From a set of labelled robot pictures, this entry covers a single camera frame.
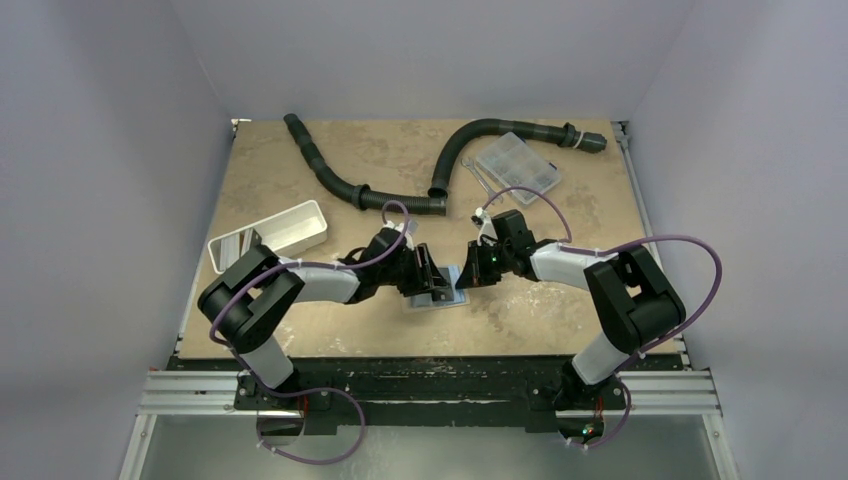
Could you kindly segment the beige card holder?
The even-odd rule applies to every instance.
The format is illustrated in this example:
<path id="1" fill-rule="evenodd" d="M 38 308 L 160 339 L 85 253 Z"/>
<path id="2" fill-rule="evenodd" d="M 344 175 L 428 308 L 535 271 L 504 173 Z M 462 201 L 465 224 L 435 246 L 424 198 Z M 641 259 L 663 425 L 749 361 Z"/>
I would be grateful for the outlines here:
<path id="1" fill-rule="evenodd" d="M 460 276 L 459 266 L 454 264 L 440 267 L 439 272 L 448 281 L 448 285 L 439 287 L 433 293 L 405 297 L 402 302 L 402 311 L 404 313 L 459 307 L 470 303 L 467 292 L 455 287 L 456 281 Z"/>

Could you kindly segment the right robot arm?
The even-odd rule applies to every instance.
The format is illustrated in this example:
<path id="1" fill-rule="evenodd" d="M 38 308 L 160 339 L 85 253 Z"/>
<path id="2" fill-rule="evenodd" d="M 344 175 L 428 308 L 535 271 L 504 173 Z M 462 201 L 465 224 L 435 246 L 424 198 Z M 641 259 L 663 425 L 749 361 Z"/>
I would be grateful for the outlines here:
<path id="1" fill-rule="evenodd" d="M 555 240 L 536 239 L 517 210 L 491 216 L 479 208 L 472 222 L 478 235 L 468 244 L 456 288 L 492 286 L 511 273 L 589 293 L 601 331 L 562 368 L 561 392 L 573 406 L 596 399 L 601 383 L 628 358 L 685 320 L 682 300 L 641 245 L 614 253 L 569 251 Z"/>

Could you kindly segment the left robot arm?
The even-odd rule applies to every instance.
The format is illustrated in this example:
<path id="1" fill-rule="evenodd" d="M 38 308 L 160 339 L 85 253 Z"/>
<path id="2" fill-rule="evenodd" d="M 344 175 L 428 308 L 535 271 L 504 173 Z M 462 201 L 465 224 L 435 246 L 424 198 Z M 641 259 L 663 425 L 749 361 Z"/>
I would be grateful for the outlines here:
<path id="1" fill-rule="evenodd" d="M 197 307 L 211 323 L 211 339 L 258 378 L 260 397 L 284 409 L 297 399 L 297 370 L 274 333 L 291 306 L 358 304 L 384 286 L 405 298 L 437 301 L 451 284 L 426 244 L 414 245 L 402 228 L 386 225 L 368 245 L 333 263 L 285 259 L 254 246 L 202 291 Z"/>

